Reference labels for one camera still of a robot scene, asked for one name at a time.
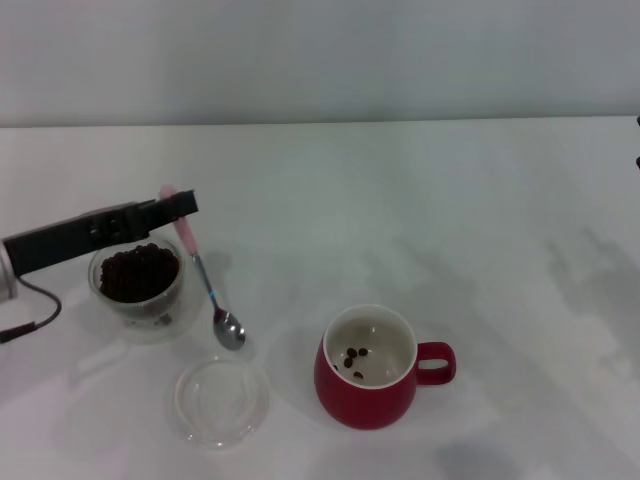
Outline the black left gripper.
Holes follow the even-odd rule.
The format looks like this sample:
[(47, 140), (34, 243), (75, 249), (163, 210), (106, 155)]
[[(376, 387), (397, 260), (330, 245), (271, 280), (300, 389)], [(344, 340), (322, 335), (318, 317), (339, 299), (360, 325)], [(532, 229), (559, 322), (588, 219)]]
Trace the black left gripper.
[[(127, 203), (85, 213), (2, 240), (16, 277), (85, 254), (149, 236), (172, 224), (179, 235), (190, 230), (187, 216), (198, 211), (193, 190), (162, 188), (159, 200)], [(142, 210), (148, 211), (148, 227)]]

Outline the pile of coffee beans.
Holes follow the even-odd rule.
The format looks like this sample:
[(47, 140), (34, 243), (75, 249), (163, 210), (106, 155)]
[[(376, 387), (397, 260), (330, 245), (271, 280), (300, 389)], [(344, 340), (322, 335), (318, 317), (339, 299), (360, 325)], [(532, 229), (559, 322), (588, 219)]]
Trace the pile of coffee beans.
[(178, 276), (179, 261), (155, 243), (119, 252), (101, 264), (100, 291), (119, 303), (138, 303), (167, 290)]

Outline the clear glass cup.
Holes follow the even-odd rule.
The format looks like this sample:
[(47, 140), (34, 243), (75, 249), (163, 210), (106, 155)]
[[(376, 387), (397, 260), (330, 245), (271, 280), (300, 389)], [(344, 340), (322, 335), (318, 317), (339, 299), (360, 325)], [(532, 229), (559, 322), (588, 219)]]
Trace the clear glass cup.
[[(102, 262), (116, 253), (148, 243), (167, 248), (178, 258), (180, 270), (170, 287), (160, 295), (138, 303), (119, 303), (103, 295), (100, 291)], [(200, 292), (195, 269), (191, 260), (184, 255), (183, 248), (158, 235), (107, 247), (95, 253), (89, 266), (88, 282), (101, 308), (124, 328), (130, 340), (138, 343), (154, 343), (179, 336), (198, 317), (206, 299)]]

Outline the pink handled metal spoon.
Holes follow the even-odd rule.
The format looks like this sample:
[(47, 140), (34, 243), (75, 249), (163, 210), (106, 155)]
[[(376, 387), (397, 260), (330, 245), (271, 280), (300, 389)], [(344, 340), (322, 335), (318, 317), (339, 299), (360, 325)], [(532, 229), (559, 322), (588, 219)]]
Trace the pink handled metal spoon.
[(245, 330), (233, 314), (224, 310), (218, 304), (188, 220), (184, 217), (179, 218), (174, 222), (174, 228), (186, 251), (191, 255), (194, 266), (213, 305), (213, 332), (215, 337), (225, 349), (230, 351), (240, 350), (245, 344)]

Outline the clear glass lid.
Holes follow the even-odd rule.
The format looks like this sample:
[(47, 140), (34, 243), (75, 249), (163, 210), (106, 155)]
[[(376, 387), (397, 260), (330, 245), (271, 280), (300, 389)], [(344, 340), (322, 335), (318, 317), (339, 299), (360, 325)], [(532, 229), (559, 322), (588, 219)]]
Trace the clear glass lid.
[(189, 441), (210, 450), (241, 444), (263, 424), (270, 407), (266, 377), (256, 367), (213, 356), (187, 367), (172, 393), (172, 415)]

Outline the red mug white inside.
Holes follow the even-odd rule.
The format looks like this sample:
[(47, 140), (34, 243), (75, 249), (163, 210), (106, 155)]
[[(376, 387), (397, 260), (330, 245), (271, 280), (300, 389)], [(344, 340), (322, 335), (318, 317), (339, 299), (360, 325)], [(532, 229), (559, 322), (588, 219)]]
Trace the red mug white inside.
[[(353, 357), (347, 368), (348, 348), (357, 352), (366, 348), (369, 353)], [(321, 405), (336, 421), (374, 430), (399, 420), (420, 386), (448, 384), (456, 369), (449, 344), (420, 343), (398, 313), (379, 305), (357, 305), (339, 313), (324, 331), (314, 362), (314, 387)], [(364, 378), (355, 378), (355, 371)]]

